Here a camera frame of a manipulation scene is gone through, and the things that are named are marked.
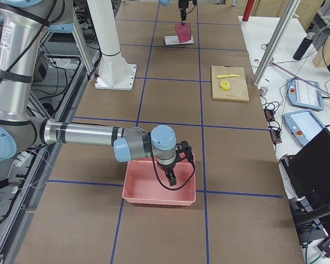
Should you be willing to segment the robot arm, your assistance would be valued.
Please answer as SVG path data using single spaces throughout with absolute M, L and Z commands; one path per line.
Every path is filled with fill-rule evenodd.
M 4 23 L 0 42 L 0 161 L 40 144 L 76 143 L 112 146 L 119 162 L 150 157 L 176 184 L 179 161 L 172 128 L 159 125 L 147 133 L 98 124 L 61 123 L 31 117 L 26 108 L 40 37 L 48 29 L 74 29 L 72 1 L 0 1 Z
M 158 2 L 160 5 L 166 7 L 169 5 L 170 0 L 159 0 Z M 190 11 L 187 11 L 190 2 L 192 2 L 193 7 Z M 180 11 L 181 25 L 184 26 L 186 24 L 187 15 L 190 14 L 197 6 L 197 0 L 177 0 L 177 3 Z

